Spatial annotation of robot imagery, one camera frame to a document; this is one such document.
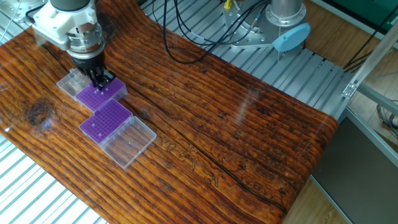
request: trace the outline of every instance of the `clear plastic box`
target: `clear plastic box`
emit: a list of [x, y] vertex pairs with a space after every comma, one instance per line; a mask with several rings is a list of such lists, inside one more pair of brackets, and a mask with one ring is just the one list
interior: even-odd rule
[[57, 83], [57, 86], [92, 112], [98, 110], [109, 100], [118, 101], [127, 95], [126, 85], [118, 78], [99, 91], [93, 87], [90, 79], [80, 73], [78, 69], [71, 69], [70, 73]]
[[90, 84], [90, 79], [83, 75], [78, 69], [71, 69], [69, 74], [57, 82], [57, 86], [72, 99]]
[[156, 133], [115, 100], [80, 125], [83, 133], [126, 169], [156, 138]]

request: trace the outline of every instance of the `white cable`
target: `white cable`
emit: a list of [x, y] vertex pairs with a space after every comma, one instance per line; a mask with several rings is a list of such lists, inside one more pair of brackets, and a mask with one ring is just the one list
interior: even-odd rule
[[238, 3], [236, 2], [236, 0], [234, 0], [234, 4], [235, 4], [235, 7], [236, 7], [236, 9], [239, 11], [239, 10], [241, 10], [241, 8], [238, 6]]
[[6, 33], [7, 33], [8, 27], [10, 27], [11, 23], [13, 22], [13, 20], [14, 20], [14, 18], [15, 18], [15, 15], [18, 13], [19, 6], [21, 6], [21, 2], [22, 2], [22, 0], [19, 1], [18, 7], [15, 9], [14, 15], [12, 16], [10, 22], [8, 23], [6, 29], [4, 30], [4, 33], [2, 34], [2, 36], [1, 36], [1, 38], [0, 38], [0, 45], [1, 45], [2, 39], [4, 38], [4, 36], [5, 36]]

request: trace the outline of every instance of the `wood knot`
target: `wood knot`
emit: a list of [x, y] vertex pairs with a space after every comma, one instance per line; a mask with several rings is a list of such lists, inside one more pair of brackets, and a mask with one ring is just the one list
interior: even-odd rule
[[144, 118], [144, 119], [147, 119], [147, 118], [149, 118], [149, 115], [148, 115], [148, 113], [146, 111], [142, 110], [141, 113], [140, 113], [140, 117]]
[[52, 118], [55, 108], [47, 99], [40, 99], [25, 111], [26, 118], [31, 125], [42, 124], [46, 119]]
[[221, 111], [221, 112], [218, 114], [218, 117], [219, 117], [219, 118], [224, 118], [224, 116], [225, 116], [224, 111]]
[[239, 139], [239, 136], [240, 136], [241, 134], [242, 134], [242, 130], [239, 130], [239, 129], [236, 130], [235, 133], [234, 133], [234, 138], [235, 138], [235, 139]]

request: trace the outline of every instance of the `black cable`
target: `black cable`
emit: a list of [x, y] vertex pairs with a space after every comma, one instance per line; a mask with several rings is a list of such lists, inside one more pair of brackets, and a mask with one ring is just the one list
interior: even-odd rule
[[[227, 31], [220, 37], [220, 39], [219, 39], [217, 42], [222, 42], [222, 41], [224, 41], [226, 38], [228, 38], [229, 31], [235, 26], [235, 24], [236, 24], [238, 21], [240, 21], [239, 24], [238, 24], [238, 26], [236, 27], [236, 30], [237, 30], [237, 29], [241, 26], [241, 24], [243, 23], [244, 20], [242, 19], [242, 17], [243, 17], [246, 13], [251, 12], [251, 10], [252, 10], [254, 7], [256, 7], [258, 4], [264, 4], [265, 2], [268, 2], [268, 1], [258, 2], [258, 3], [256, 3], [256, 4], [254, 4], [253, 6], [251, 6], [249, 9], [247, 9], [246, 11], [244, 11], [244, 12], [232, 23], [232, 25], [227, 29]], [[165, 3], [164, 3], [163, 32], [162, 32], [162, 34], [163, 34], [163, 41], [164, 41], [164, 45], [165, 45], [166, 52], [168, 53], [168, 55], [169, 55], [174, 61], [176, 61], [176, 62], [178, 62], [178, 63], [182, 63], [182, 64], [189, 64], [189, 63], [198, 62], [198, 61], [202, 60], [203, 58], [205, 58], [205, 57], [217, 46], [217, 44], [212, 45], [212, 46], [210, 47], [210, 49], [209, 49], [206, 53], [204, 53], [200, 58], [195, 59], [195, 60], [192, 60], [192, 61], [190, 61], [190, 62], [183, 62], [183, 61], [181, 61], [181, 60], [176, 59], [176, 58], [171, 54], [171, 52], [170, 52], [170, 50], [169, 50], [169, 46], [167, 45], [167, 37], [166, 37], [166, 34], [167, 34], [167, 33], [166, 33], [166, 29], [165, 29], [165, 27], [166, 27], [166, 14], [167, 14], [167, 1], [165, 1]]]
[[[256, 7], [252, 8], [252, 9], [245, 15], [245, 17], [243, 18], [243, 20], [246, 20], [246, 18], [250, 15], [250, 13], [252, 13], [252, 11], [254, 11], [255, 8], [257, 8], [257, 7], [260, 6], [261, 4], [262, 4], [262, 3], [258, 4]], [[217, 44], [217, 45], [235, 44], [235, 43], [238, 43], [239, 41], [243, 40], [244, 38], [246, 38], [246, 37], [248, 36], [249, 32], [250, 32], [250, 31], [248, 31], [243, 37], [241, 37], [241, 38], [238, 39], [238, 40], [235, 40], [234, 42], [229, 42], [229, 41], [227, 41], [227, 42], [216, 42], [216, 41], [212, 41], [212, 40], [209, 40], [209, 39], [206, 39], [206, 38], [203, 38], [203, 37], [201, 37], [202, 40], [204, 40], [205, 42], [210, 42], [211, 44], [201, 44], [201, 43], [195, 42], [194, 40], [192, 40], [191, 38], [189, 38], [189, 36], [184, 32], [184, 30], [183, 30], [182, 27], [181, 27], [181, 24], [182, 24], [182, 25], [186, 28], [186, 30], [188, 30], [189, 32], [191, 32], [193, 35], [197, 36], [196, 34], [194, 34], [194, 33], [192, 32], [192, 30], [184, 23], [183, 19], [181, 18], [181, 14], [180, 14], [180, 11], [179, 11], [179, 9], [178, 9], [178, 1], [177, 1], [177, 0], [174, 0], [174, 5], [175, 5], [175, 12], [176, 12], [176, 15], [177, 15], [178, 27], [180, 28], [180, 30], [181, 30], [182, 34], [185, 36], [185, 38], [187, 38], [188, 40], [190, 40], [190, 41], [193, 42], [194, 44], [202, 45], [202, 46], [212, 45], [212, 44]]]
[[388, 21], [388, 19], [394, 14], [394, 12], [396, 12], [396, 10], [398, 9], [398, 5], [390, 12], [390, 14], [388, 14], [388, 16], [381, 22], [381, 24], [374, 30], [373, 34], [369, 37], [369, 39], [365, 42], [364, 45], [362, 45], [362, 47], [355, 53], [355, 55], [349, 60], [349, 62], [344, 66], [343, 69], [346, 69], [347, 67], [349, 67], [350, 65], [352, 65], [353, 60], [359, 55], [359, 53], [361, 53], [361, 51], [365, 48], [365, 46], [367, 46], [367, 44], [371, 41], [371, 39], [377, 34], [377, 32], [380, 31], [380, 29], [383, 27], [383, 25]]
[[[160, 32], [163, 33], [162, 26], [159, 24], [159, 21], [157, 20], [157, 17], [155, 15], [155, 1], [156, 0], [152, 0], [152, 15], [154, 15], [155, 21], [156, 21], [157, 25], [159, 26]], [[202, 52], [202, 51], [206, 50], [207, 47], [205, 47], [205, 48], [203, 48], [203, 49], [201, 49], [199, 51], [192, 51], [192, 50], [189, 50], [189, 49], [186, 49], [186, 48], [183, 48], [183, 47], [169, 47], [169, 48], [187, 50], [187, 51], [190, 51], [190, 52], [193, 52], [193, 53], [199, 53], [199, 52]]]
[[41, 6], [39, 6], [39, 7], [34, 8], [34, 9], [31, 9], [31, 10], [29, 10], [29, 11], [27, 11], [27, 12], [25, 13], [25, 16], [26, 16], [26, 18], [29, 20], [29, 22], [35, 23], [35, 19], [33, 19], [33, 17], [30, 16], [29, 14], [32, 13], [32, 12], [35, 12], [35, 11], [41, 9], [41, 8], [43, 8], [43, 6], [44, 6], [44, 4], [41, 5]]

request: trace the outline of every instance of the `wooden tabletop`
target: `wooden tabletop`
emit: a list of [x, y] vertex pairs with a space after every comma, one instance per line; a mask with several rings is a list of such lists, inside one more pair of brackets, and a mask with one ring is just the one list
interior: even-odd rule
[[[173, 61], [135, 1], [97, 7], [121, 103], [154, 143], [123, 171], [85, 137], [91, 113], [56, 86], [70, 57], [32, 29], [0, 48], [0, 132], [110, 223], [280, 223], [337, 122], [215, 56]], [[180, 60], [203, 53], [168, 39]]]

